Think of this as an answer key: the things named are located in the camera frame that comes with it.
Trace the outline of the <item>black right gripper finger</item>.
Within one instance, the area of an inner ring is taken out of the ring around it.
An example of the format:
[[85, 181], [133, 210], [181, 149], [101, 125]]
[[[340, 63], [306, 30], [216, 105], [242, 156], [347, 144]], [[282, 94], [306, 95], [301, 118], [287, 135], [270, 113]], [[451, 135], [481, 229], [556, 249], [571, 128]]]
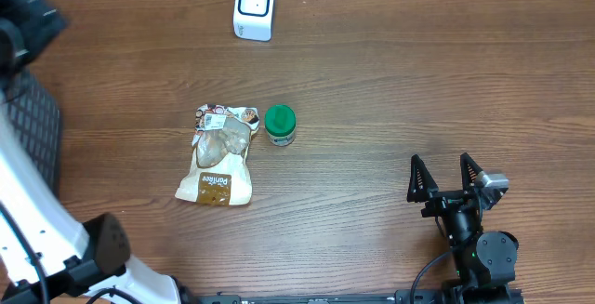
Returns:
[[414, 154], [411, 157], [411, 175], [406, 200], [408, 203], [429, 201], [439, 192], [439, 187], [426, 168], [422, 159]]
[[468, 190], [483, 170], [466, 152], [460, 155], [460, 168], [462, 187]]

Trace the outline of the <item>green lid jar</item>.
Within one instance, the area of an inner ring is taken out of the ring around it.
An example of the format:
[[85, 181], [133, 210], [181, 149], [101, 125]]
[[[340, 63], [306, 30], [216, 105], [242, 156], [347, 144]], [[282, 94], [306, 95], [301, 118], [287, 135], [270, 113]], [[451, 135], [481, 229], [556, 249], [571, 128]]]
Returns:
[[271, 106], [265, 114], [265, 129], [269, 141], [279, 147], [287, 146], [295, 139], [297, 118], [287, 105]]

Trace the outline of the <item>snack bag brown white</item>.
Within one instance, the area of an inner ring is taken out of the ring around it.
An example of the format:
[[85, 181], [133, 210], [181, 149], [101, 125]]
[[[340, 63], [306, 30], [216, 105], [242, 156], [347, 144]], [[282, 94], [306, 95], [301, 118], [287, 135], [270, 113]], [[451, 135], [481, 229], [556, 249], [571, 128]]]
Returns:
[[246, 159], [259, 122], [255, 107], [199, 107], [195, 112], [190, 170], [175, 197], [200, 205], [248, 204], [253, 186]]

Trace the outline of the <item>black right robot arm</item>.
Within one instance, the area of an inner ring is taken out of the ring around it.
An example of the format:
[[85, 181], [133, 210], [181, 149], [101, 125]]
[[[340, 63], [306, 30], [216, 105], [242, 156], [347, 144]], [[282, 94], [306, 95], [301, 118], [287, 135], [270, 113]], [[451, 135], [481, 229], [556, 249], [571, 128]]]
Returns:
[[[411, 157], [406, 200], [424, 205], [421, 216], [435, 221], [448, 250], [425, 265], [410, 289], [397, 298], [410, 304], [523, 303], [522, 292], [509, 288], [515, 280], [517, 238], [507, 231], [483, 229], [483, 214], [508, 191], [509, 179], [483, 170], [466, 152], [460, 155], [460, 170], [462, 188], [442, 191], [419, 155]], [[438, 290], [419, 290], [421, 278], [446, 258], [453, 259], [456, 278]]]

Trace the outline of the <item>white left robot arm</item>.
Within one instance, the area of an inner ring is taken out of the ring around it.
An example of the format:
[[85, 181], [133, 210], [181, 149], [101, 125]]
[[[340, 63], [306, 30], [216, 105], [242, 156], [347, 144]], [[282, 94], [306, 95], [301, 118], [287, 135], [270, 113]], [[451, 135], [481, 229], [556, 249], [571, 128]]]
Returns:
[[[47, 0], [1, 0], [1, 100], [22, 99], [15, 80], [65, 28]], [[118, 219], [77, 221], [46, 184], [1, 112], [1, 259], [11, 283], [4, 303], [86, 297], [111, 303], [193, 303], [192, 293], [131, 253]]]

